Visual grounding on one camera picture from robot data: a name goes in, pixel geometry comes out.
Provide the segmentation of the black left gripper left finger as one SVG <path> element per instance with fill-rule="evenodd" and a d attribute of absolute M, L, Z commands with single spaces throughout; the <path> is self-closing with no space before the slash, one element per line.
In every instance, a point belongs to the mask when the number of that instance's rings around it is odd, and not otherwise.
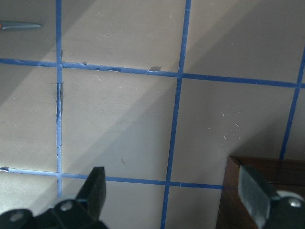
<path fill-rule="evenodd" d="M 98 220 L 106 199 L 104 167 L 94 167 L 76 196 L 89 215 Z"/>

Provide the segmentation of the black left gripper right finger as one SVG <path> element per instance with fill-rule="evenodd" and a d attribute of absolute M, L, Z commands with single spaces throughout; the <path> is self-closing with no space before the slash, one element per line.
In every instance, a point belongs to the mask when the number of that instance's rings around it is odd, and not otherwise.
<path fill-rule="evenodd" d="M 238 195 L 256 226 L 262 229 L 279 202 L 278 193 L 254 167 L 243 165 L 239 170 Z"/>

